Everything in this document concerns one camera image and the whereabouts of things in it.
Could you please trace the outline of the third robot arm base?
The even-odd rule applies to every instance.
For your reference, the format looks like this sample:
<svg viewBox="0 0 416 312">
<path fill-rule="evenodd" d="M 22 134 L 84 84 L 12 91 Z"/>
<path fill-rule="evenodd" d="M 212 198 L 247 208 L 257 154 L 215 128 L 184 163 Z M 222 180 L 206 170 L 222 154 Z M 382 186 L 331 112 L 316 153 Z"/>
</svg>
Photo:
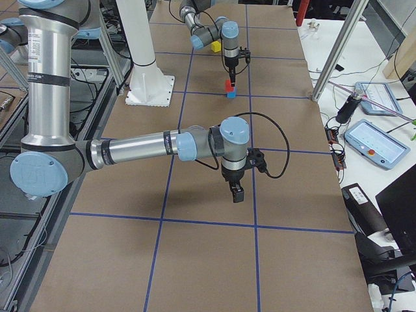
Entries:
<svg viewBox="0 0 416 312">
<path fill-rule="evenodd" d="M 28 30 L 19 18 L 1 20 L 1 48 L 16 64 L 28 64 Z"/>
</svg>

